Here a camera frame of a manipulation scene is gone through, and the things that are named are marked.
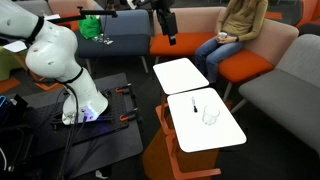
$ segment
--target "pen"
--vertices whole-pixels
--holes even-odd
[[[193,105],[193,112],[198,112],[198,109],[196,107],[196,102],[194,101],[193,97],[192,97],[192,105]]]

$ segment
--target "beige sweater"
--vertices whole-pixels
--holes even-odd
[[[245,17],[243,9],[232,14],[230,8],[235,4],[236,0],[230,0],[222,20],[217,24],[218,31],[227,32],[239,36],[239,41],[247,41],[258,36],[263,24],[264,16],[268,8],[268,0],[260,0],[255,11]]]

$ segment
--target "glass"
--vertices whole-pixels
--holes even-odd
[[[206,105],[203,109],[202,121],[206,125],[212,125],[217,121],[219,115],[220,110],[217,106]]]

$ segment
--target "jeans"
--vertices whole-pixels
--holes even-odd
[[[218,75],[218,63],[240,51],[242,42],[219,44],[216,37],[202,44],[195,52],[195,66],[207,74],[209,83],[215,83]]]

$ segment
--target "white tabletop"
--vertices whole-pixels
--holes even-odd
[[[192,97],[198,112],[193,110]],[[168,97],[168,104],[179,145],[195,152],[243,144],[247,138],[217,92],[212,88],[188,91]],[[202,121],[206,105],[219,107],[220,115],[212,125]]]
[[[153,66],[163,91],[175,94],[207,86],[209,81],[187,58],[181,58]]]

